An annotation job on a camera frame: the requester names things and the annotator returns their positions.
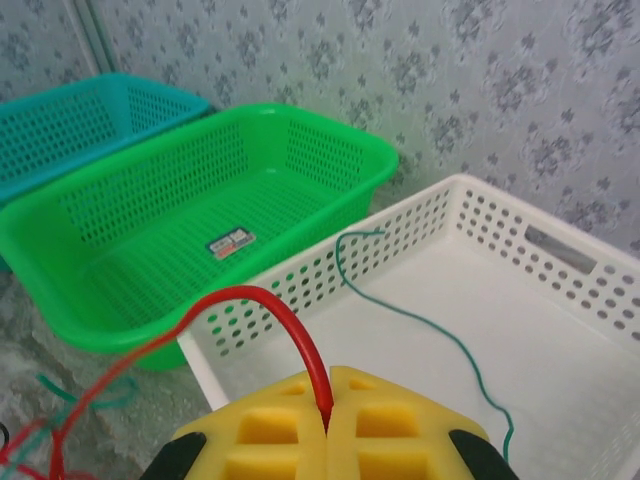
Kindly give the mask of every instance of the basket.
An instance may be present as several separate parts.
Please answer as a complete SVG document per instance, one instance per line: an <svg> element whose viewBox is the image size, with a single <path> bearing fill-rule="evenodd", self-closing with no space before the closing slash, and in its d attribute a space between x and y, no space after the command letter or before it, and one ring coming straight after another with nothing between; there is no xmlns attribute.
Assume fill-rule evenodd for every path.
<svg viewBox="0 0 640 480"><path fill-rule="evenodd" d="M311 112L238 107L16 199L0 252L60 338L126 352L363 218L397 163L382 139ZM141 365L181 362L174 343Z"/></svg>
<svg viewBox="0 0 640 480"><path fill-rule="evenodd" d="M209 108L146 79L104 74L0 106L0 207ZM7 266L0 260L0 270Z"/></svg>
<svg viewBox="0 0 640 480"><path fill-rule="evenodd" d="M638 260L465 175L346 231L374 230L384 233L341 241L347 277L466 344L513 416L519 478L638 478ZM327 366L432 398L482 425L500 450L504 416L482 397L459 348L344 285L337 238L250 283L298 312ZM207 309L179 343L213 410L304 370L290 337L254 302Z"/></svg>

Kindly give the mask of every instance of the red wire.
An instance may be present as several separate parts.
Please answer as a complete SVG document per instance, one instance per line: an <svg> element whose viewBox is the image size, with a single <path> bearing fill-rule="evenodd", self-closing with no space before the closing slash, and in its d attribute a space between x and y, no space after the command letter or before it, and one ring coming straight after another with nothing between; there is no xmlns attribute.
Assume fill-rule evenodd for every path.
<svg viewBox="0 0 640 480"><path fill-rule="evenodd" d="M282 326L291 336L293 342L300 351L302 360L309 372L311 385L316 397L316 404L318 406L318 410L320 410L320 415L326 431L329 428L329 419L333 408L333 394L331 392L329 377L324 368L324 364L322 363L322 358L320 357L316 346L313 344L313 340L309 336L309 333L289 307L268 290L248 285L229 287L210 293L198 300L175 327L117 361L105 375L103 375L89 390L84 393L84 395L80 397L62 427L60 427L59 430L54 430L52 432L53 452L51 454L49 480L65 480L65 478L69 478L65 477L64 472L64 457L62 453L64 440L80 415L82 415L91 402L118 375L122 374L122 372L140 358L176 339L182 332L184 332L184 330L186 330L195 318L207 308L221 302L244 299L253 300L264 305L280 321ZM24 439L28 437L29 433L30 432L27 432L23 435L21 432L21 434L18 435L10 445L7 445L7 447L0 452L0 463L6 463L8 461L11 451L15 450L24 441ZM41 478L34 475L32 476L37 480L41 480Z"/></svg>

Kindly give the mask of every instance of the wallpaper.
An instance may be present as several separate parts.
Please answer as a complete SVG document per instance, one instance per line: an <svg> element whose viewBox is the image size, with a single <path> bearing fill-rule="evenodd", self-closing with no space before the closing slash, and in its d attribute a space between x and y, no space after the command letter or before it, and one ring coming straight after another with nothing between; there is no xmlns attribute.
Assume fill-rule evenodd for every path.
<svg viewBox="0 0 640 480"><path fill-rule="evenodd" d="M378 134L377 208L468 172L640 256L637 0L96 0L122 69Z"/></svg>
<svg viewBox="0 0 640 480"><path fill-rule="evenodd" d="M0 103L89 74L62 0L0 2Z"/></svg>

